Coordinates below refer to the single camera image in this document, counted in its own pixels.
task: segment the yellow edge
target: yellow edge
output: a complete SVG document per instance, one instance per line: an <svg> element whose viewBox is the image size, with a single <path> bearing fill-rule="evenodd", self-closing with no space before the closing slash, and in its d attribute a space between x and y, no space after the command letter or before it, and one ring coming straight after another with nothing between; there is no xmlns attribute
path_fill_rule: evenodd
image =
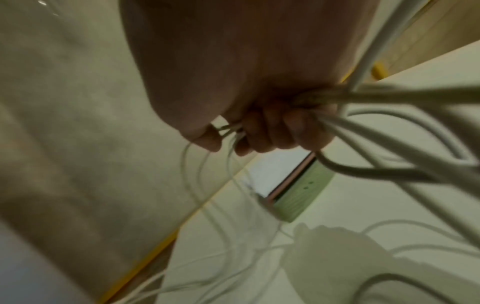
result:
<svg viewBox="0 0 480 304"><path fill-rule="evenodd" d="M98 301L100 304L105 304L117 292L120 291L128 282L130 282L142 269L144 269L150 262L156 258L165 248L167 248L176 238L179 229L170 234L163 242L161 242L155 249L150 252L132 271L123 277L117 284L115 284L109 291L107 291Z"/></svg>
<svg viewBox="0 0 480 304"><path fill-rule="evenodd" d="M379 75L384 75L382 78L379 78L379 79L383 79L383 78L386 78L388 76L388 73L386 71L386 69L380 64L380 63L376 63L371 71L373 77L376 78L375 76L375 73L378 73L378 71L381 71L379 73ZM348 76L350 76L350 74L352 73L352 71L348 72L344 77L343 79L341 80L341 82L344 82ZM210 197L205 203L211 201L217 193L219 193L224 187L226 186L226 184L220 188L220 190L218 190L212 197ZM192 216L194 216L199 210L196 210L190 217L188 218L191 218ZM148 264L151 263L151 261L153 261L153 259L155 259L163 250L165 250L165 248L167 248L174 240L176 240L177 238L177 235L179 233L179 229L175 230L172 234L170 234L165 240L163 240L157 247L155 247L155 249L150 252L146 257L145 259L143 259L134 269L132 269L132 271L130 271L125 277L123 277L120 281L118 281L117 284L115 284L112 288L110 288L110 290L108 290L101 298L100 300L98 301L99 304L105 304L108 300L110 300L114 295L117 294L117 292L120 291L120 289L122 289L125 285L128 284L128 282L130 282L140 271L142 271Z"/></svg>

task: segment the finger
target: finger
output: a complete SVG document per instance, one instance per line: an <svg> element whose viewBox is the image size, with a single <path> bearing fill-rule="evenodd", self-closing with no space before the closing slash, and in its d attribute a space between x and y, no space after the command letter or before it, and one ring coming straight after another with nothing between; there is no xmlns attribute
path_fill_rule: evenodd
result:
<svg viewBox="0 0 480 304"><path fill-rule="evenodd" d="M288 111L283 115L283 120L293 138L306 150L319 151L333 139L307 110Z"/></svg>
<svg viewBox="0 0 480 304"><path fill-rule="evenodd" d="M260 153L265 153L274 149L267 133L264 117L260 112L251 111L246 113L241 124L252 149Z"/></svg>
<svg viewBox="0 0 480 304"><path fill-rule="evenodd" d="M246 137L243 137L240 139L240 141L236 144L235 146L235 153L238 156L246 156L250 154L253 151L251 148L249 141L247 140Z"/></svg>
<svg viewBox="0 0 480 304"><path fill-rule="evenodd" d="M188 141L212 152L217 152L222 148L222 137L218 130L212 125L187 132L180 132Z"/></svg>
<svg viewBox="0 0 480 304"><path fill-rule="evenodd" d="M298 145L282 119L282 115L289 109L290 106L286 102L276 102L263 108L270 140L280 149L291 149Z"/></svg>

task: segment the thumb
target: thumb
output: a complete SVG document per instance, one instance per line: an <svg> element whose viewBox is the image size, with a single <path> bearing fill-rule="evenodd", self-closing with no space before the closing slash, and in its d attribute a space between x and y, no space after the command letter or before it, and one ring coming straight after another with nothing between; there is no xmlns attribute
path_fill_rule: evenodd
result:
<svg viewBox="0 0 480 304"><path fill-rule="evenodd" d="M180 134L188 141L212 152L217 152L222 147L222 137L212 124L192 131L180 131Z"/></svg>

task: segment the hand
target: hand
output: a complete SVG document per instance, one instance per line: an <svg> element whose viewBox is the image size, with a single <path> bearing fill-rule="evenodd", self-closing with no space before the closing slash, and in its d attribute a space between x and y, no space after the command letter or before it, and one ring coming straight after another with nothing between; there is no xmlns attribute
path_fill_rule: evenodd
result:
<svg viewBox="0 0 480 304"><path fill-rule="evenodd" d="M217 116L241 122L238 155L332 139L292 96L338 83L378 0L120 0L127 40L158 116L188 140L222 146ZM319 108L334 114L335 106Z"/></svg>

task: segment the skin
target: skin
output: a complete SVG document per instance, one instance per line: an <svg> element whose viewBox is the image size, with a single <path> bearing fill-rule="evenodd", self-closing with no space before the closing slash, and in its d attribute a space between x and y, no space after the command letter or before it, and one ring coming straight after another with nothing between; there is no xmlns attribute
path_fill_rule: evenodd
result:
<svg viewBox="0 0 480 304"><path fill-rule="evenodd" d="M337 84L352 67L378 0L120 0L131 52L152 108L210 151L223 116L246 132L235 151L301 145L332 136L291 98ZM335 114L336 106L319 110Z"/></svg>

